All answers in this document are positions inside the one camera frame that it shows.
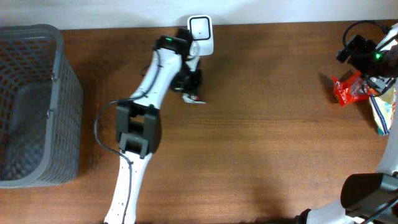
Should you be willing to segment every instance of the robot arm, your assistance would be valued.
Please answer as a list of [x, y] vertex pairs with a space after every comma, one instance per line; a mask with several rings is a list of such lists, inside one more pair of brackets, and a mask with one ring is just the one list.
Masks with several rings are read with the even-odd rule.
[[[162, 36], [156, 42], [144, 80], [130, 96], [130, 99], [136, 100], [118, 103], [116, 140], [121, 150], [119, 175], [104, 223], [135, 223], [142, 178], [160, 143], [159, 110], [164, 96], [168, 89], [183, 94], [196, 93], [201, 83], [201, 71], [197, 69], [199, 56], [213, 53], [211, 19], [209, 16], [192, 16], [188, 18], [188, 28], [179, 29], [176, 37]], [[202, 33], [207, 35], [206, 38], [197, 37]], [[143, 117], [144, 122], [134, 120], [138, 116]]]
[[[386, 37], [374, 49], [386, 43], [391, 37], [396, 37], [398, 33], [398, 24], [394, 25]], [[359, 39], [358, 35], [351, 40], [351, 43], [356, 44], [356, 49], [366, 49], [369, 47], [369, 42]], [[386, 52], [397, 45], [396, 40], [392, 40], [389, 44], [383, 47], [380, 52]], [[340, 62], [347, 59], [347, 54], [344, 56], [344, 50], [340, 51], [336, 56]], [[379, 58], [354, 58], [348, 61], [355, 68], [361, 72], [369, 72], [372, 67], [367, 67], [371, 63], [376, 66]], [[398, 66], [395, 65], [395, 73], [386, 75], [391, 79], [398, 77]], [[378, 88], [378, 92], [383, 92], [385, 88], [391, 87], [383, 83], [386, 79], [383, 75], [378, 73], [378, 76], [373, 77], [376, 80], [373, 86]], [[329, 205], [316, 209], [306, 210], [300, 216], [295, 218], [295, 224], [354, 224], [354, 223], [373, 223], [373, 220], [378, 220], [383, 223], [398, 223], [398, 113], [394, 115], [394, 122], [391, 127], [386, 150], [383, 158], [377, 167], [376, 174], [354, 174], [348, 177], [339, 200], [335, 200]]]

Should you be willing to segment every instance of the wooden table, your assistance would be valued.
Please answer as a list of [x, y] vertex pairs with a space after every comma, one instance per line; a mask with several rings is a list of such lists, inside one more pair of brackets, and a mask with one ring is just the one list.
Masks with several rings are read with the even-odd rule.
[[[374, 172], [386, 137], [367, 101], [342, 108], [332, 75], [354, 69], [334, 56], [350, 22], [215, 26], [202, 60], [206, 105], [168, 93], [163, 137], [147, 168], [137, 221], [238, 223], [293, 217], [340, 195], [345, 179]], [[176, 28], [65, 30], [65, 54], [85, 93], [80, 173], [57, 187], [0, 190], [0, 223], [100, 223], [119, 158], [94, 140], [96, 112], [138, 86], [151, 45]], [[361, 26], [380, 41], [382, 33]], [[114, 108], [100, 135], [114, 140]]]

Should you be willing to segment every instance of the black cable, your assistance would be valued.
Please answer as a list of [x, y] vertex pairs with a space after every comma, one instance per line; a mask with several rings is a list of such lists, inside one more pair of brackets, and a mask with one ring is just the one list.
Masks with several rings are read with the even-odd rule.
[[377, 219], [381, 214], [383, 214], [383, 212], [385, 212], [386, 210], [388, 210], [389, 208], [392, 208], [393, 206], [395, 206], [398, 203], [398, 197], [394, 198], [393, 200], [391, 200], [387, 205], [385, 205], [384, 207], [382, 207], [380, 210], [378, 210], [375, 214], [371, 215], [368, 219], [366, 219], [365, 221], [361, 222], [361, 224], [368, 224], [371, 221]]
[[385, 46], [387, 46], [388, 44], [390, 44], [394, 39], [398, 38], [398, 34], [394, 35], [393, 37], [391, 37], [390, 39], [388, 39], [387, 41], [385, 41], [384, 44], [382, 44], [380, 47], [378, 47], [377, 49], [373, 50], [373, 51], [370, 52], [370, 53], [366, 53], [366, 54], [358, 54], [358, 53], [355, 53], [355, 52], [353, 52], [352, 50], [350, 50], [350, 49], [348, 48], [348, 46], [347, 46], [347, 41], [346, 41], [346, 36], [347, 36], [347, 33], [348, 33], [354, 26], [356, 26], [356, 25], [358, 25], [358, 24], [364, 24], [364, 23], [373, 24], [373, 25], [375, 25], [375, 26], [380, 27], [380, 29], [382, 29], [383, 33], [385, 33], [385, 34], [388, 34], [388, 32], [391, 30], [390, 27], [384, 26], [384, 25], [381, 25], [381, 24], [378, 24], [377, 22], [374, 22], [374, 21], [367, 21], [367, 20], [364, 20], [364, 21], [358, 21], [358, 22], [355, 22], [355, 23], [351, 24], [351, 25], [346, 29], [346, 31], [345, 31], [344, 34], [343, 34], [343, 45], [344, 45], [345, 50], [347, 50], [347, 52], [348, 52], [352, 57], [360, 57], [360, 58], [372, 57], [376, 52], [379, 52], [379, 51], [380, 51], [381, 49], [383, 49]]
[[128, 205], [129, 205], [130, 195], [131, 195], [131, 176], [132, 176], [132, 167], [131, 167], [131, 165], [132, 165], [132, 162], [131, 162], [131, 161], [129, 160], [129, 158], [127, 158], [125, 155], [121, 154], [120, 152], [118, 152], [118, 151], [116, 151], [116, 150], [110, 148], [109, 146], [107, 146], [107, 145], [105, 145], [104, 143], [101, 142], [100, 138], [98, 137], [98, 122], [100, 121], [100, 118], [101, 118], [103, 112], [104, 112], [107, 108], [109, 108], [110, 106], [112, 106], [113, 104], [116, 104], [116, 103], [124, 103], [124, 102], [132, 102], [132, 101], [134, 101], [134, 100], [141, 99], [142, 97], [146, 96], [146, 94], [148, 94], [148, 92], [150, 92], [150, 90], [152, 89], [152, 87], [154, 87], [154, 85], [155, 85], [156, 79], [157, 79], [157, 77], [159, 76], [159, 73], [160, 73], [160, 68], [161, 68], [161, 66], [162, 66], [162, 65], [160, 64], [160, 53], [159, 53], [158, 50], [155, 50], [155, 52], [157, 53], [157, 59], [158, 59], [157, 70], [156, 70], [155, 77], [154, 77], [154, 79], [152, 80], [152, 83], [149, 85], [148, 89], [147, 89], [146, 91], [143, 91], [142, 94], [139, 95], [139, 96], [135, 96], [135, 97], [132, 97], [132, 98], [126, 98], [126, 99], [120, 99], [120, 100], [113, 100], [113, 101], [108, 102], [107, 104], [105, 104], [105, 105], [99, 110], [99, 112], [98, 112], [98, 114], [97, 114], [97, 117], [95, 118], [95, 121], [94, 121], [94, 137], [95, 137], [95, 140], [98, 142], [98, 144], [99, 144], [101, 147], [103, 147], [103, 148], [105, 148], [105, 149], [107, 149], [107, 150], [109, 150], [109, 151], [115, 153], [116, 155], [122, 157], [123, 159], [125, 159], [125, 160], [127, 161], [127, 164], [129, 164], [129, 172], [130, 172], [130, 178], [129, 178], [129, 193], [128, 193], [128, 195], [127, 195], [126, 207], [124, 208], [122, 224], [124, 224], [124, 219], [125, 219], [125, 217], [126, 217], [127, 207], [128, 207]]

